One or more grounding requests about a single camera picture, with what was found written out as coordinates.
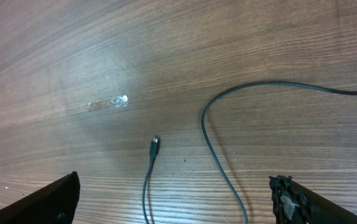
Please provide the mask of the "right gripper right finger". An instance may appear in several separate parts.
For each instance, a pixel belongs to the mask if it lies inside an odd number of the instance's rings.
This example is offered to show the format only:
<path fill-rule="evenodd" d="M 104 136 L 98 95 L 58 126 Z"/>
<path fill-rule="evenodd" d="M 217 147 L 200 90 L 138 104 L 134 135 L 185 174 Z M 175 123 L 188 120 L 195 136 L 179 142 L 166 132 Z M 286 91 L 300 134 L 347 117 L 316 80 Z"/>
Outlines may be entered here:
<path fill-rule="evenodd" d="M 271 177 L 276 224 L 357 224 L 357 215 L 294 182 L 291 177 Z"/>

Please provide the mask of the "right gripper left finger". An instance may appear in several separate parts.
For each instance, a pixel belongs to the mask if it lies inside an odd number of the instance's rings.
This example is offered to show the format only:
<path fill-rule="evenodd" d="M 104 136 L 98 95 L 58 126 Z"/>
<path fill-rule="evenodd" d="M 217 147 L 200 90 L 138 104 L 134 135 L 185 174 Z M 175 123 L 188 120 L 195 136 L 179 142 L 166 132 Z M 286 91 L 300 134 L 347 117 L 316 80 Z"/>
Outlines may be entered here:
<path fill-rule="evenodd" d="M 80 199 L 73 171 L 0 210 L 0 224 L 71 224 Z"/>

